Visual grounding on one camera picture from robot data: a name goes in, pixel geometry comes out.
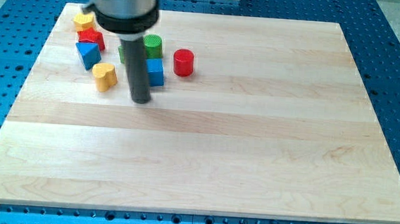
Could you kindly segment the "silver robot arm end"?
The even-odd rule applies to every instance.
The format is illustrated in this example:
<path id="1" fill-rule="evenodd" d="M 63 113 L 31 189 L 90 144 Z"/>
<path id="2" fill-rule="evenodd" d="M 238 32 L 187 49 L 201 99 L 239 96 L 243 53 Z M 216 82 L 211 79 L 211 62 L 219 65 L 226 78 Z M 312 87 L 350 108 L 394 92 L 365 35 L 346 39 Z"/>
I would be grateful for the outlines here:
<path id="1" fill-rule="evenodd" d="M 98 24 L 119 35 L 139 35 L 158 22 L 158 0 L 89 0 L 83 13 L 94 13 Z"/>

